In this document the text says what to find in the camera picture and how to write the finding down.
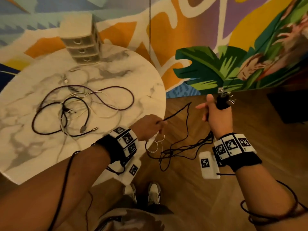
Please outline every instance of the black object on floor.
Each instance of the black object on floor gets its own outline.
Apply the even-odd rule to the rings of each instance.
[[[308,90],[270,93],[267,97],[284,123],[308,121]]]

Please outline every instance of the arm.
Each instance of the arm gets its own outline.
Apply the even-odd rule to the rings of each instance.
[[[202,120],[209,122],[217,139],[233,132],[231,108],[217,109],[212,95],[207,96],[207,103],[200,104],[196,108],[209,110],[209,120],[206,120],[206,114]],[[280,216],[286,214],[293,206],[295,201],[292,196],[261,164],[241,167],[235,173],[250,212],[264,216]],[[307,226],[308,214],[304,214],[298,218],[290,218],[275,224],[256,226],[256,229],[260,231],[300,231],[306,229]]]
[[[165,124],[161,118],[147,115],[130,128],[138,140],[143,141],[161,131]],[[48,229],[59,202],[68,161],[69,159],[65,159],[55,164],[1,198],[0,230]],[[54,228],[68,217],[109,164],[109,152],[99,145],[89,147],[74,157]]]

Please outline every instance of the person's left hand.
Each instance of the person's left hand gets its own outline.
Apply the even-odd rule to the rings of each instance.
[[[167,121],[162,120],[160,117],[151,114],[136,121],[130,129],[136,134],[139,141],[148,141],[157,132],[162,133]]]

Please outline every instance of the sneaker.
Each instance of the sneaker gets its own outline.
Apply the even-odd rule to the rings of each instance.
[[[137,204],[136,188],[135,188],[134,184],[130,184],[128,186],[125,186],[123,194],[128,195],[130,198],[132,198],[134,203]]]
[[[161,190],[156,182],[151,182],[148,189],[148,206],[151,204],[160,204]]]

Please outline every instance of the wristband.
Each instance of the wristband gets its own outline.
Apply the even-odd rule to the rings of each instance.
[[[230,133],[214,142],[214,154],[220,167],[229,165],[233,172],[243,166],[261,164],[256,150],[243,134]]]
[[[118,126],[97,140],[95,144],[103,146],[108,151],[111,163],[119,160],[124,166],[136,153],[139,141],[131,129]]]

